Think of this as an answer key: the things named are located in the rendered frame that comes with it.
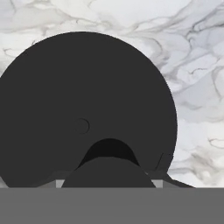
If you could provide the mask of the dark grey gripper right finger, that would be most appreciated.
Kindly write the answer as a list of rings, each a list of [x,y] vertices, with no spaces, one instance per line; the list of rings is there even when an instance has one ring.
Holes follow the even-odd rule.
[[[172,153],[155,153],[146,158],[145,172],[156,188],[192,188],[191,185],[173,179],[168,170],[173,160]]]

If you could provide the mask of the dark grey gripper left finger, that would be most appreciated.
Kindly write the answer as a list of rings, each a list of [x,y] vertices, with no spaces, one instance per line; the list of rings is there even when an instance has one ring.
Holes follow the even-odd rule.
[[[61,188],[70,171],[54,171],[39,180],[34,186],[42,188]]]

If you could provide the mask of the black round blender lid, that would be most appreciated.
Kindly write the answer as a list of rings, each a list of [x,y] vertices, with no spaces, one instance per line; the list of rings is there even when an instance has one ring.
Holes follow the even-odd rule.
[[[69,32],[0,76],[0,178],[9,187],[149,187],[167,173],[177,113],[165,79],[132,45]]]

